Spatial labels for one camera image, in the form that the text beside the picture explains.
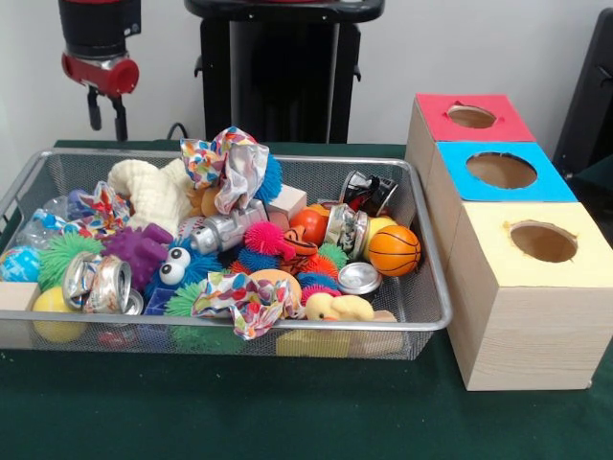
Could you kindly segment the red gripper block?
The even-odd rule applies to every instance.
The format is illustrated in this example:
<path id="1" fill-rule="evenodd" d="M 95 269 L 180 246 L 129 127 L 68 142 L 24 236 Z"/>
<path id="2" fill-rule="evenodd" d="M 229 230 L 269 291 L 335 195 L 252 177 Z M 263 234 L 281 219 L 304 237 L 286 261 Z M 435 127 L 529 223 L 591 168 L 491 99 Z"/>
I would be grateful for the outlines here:
<path id="1" fill-rule="evenodd" d="M 138 84 L 138 65 L 128 55 L 107 60 L 84 59 L 63 53 L 61 66 L 64 74 L 82 85 L 89 85 L 87 108 L 90 126 L 95 131 L 102 129 L 102 116 L 98 104 L 100 93 L 110 99 L 115 110 L 115 132 L 118 141 L 128 138 L 126 111 L 122 95 L 131 93 Z"/>

